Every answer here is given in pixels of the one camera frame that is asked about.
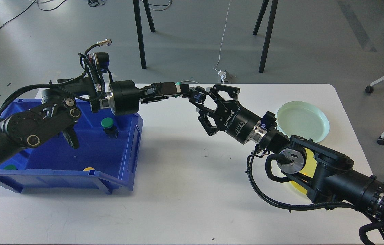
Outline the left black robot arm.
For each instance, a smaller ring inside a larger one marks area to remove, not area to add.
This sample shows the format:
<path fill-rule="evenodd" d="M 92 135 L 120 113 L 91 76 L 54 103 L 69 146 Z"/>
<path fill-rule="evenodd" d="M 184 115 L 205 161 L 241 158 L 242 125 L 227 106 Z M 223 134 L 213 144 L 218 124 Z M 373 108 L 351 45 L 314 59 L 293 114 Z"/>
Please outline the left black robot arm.
<path fill-rule="evenodd" d="M 0 119 L 0 164 L 24 149 L 41 146 L 59 133 L 77 149 L 79 143 L 74 125 L 82 116 L 77 99 L 88 102 L 93 113 L 110 109 L 113 115 L 123 116 L 137 113 L 140 104 L 184 97 L 189 93 L 189 86 L 181 83 L 153 83 L 137 88 L 131 80 L 113 82 L 108 54 L 91 52 L 95 47 L 109 45 L 110 39 L 102 40 L 79 54 L 81 75 L 47 85 L 25 86 L 8 96 L 0 107 L 0 117 L 22 94 L 37 88 L 44 90 L 41 105 Z"/>

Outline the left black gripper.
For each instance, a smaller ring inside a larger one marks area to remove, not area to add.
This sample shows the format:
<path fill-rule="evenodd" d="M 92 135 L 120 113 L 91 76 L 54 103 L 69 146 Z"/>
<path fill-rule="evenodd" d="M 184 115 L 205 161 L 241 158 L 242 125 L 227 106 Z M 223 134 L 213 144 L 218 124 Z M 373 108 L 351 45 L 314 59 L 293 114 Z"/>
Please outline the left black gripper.
<path fill-rule="evenodd" d="M 159 102 L 189 92 L 189 85 L 174 82 L 153 83 L 144 88 L 137 88 L 132 80 L 110 82 L 110 107 L 116 116 L 134 114 L 139 110 L 140 101 L 141 104 Z"/>

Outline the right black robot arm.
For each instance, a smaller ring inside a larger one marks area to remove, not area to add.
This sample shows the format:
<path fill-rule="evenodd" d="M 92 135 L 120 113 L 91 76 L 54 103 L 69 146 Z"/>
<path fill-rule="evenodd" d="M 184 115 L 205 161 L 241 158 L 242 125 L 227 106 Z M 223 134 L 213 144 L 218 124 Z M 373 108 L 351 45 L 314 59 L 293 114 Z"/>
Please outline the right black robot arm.
<path fill-rule="evenodd" d="M 348 156 L 297 135 L 277 129 L 275 114 L 259 117 L 237 101 L 238 88 L 214 85 L 190 88 L 186 97 L 197 107 L 198 120 L 209 136 L 226 132 L 242 144 L 256 146 L 247 157 L 246 174 L 256 194 L 268 204 L 291 211 L 351 208 L 370 223 L 359 228 L 360 240 L 371 245 L 367 233 L 378 230 L 384 240 L 384 182 L 353 169 Z M 253 160 L 265 157 L 267 177 L 278 183 L 296 182 L 307 191 L 309 205 L 292 205 L 268 197 L 253 178 Z"/>

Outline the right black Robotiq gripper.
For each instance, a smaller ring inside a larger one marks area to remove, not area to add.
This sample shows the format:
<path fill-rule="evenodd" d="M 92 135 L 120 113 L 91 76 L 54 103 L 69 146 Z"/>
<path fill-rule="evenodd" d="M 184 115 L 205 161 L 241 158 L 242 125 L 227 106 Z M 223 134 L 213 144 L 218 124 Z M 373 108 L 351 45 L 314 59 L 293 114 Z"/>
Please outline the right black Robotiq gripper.
<path fill-rule="evenodd" d="M 238 102 L 239 88 L 227 85 L 195 87 L 195 105 L 198 120 L 209 136 L 218 131 L 226 132 L 239 143 L 250 140 L 253 128 L 261 117 L 246 109 Z"/>

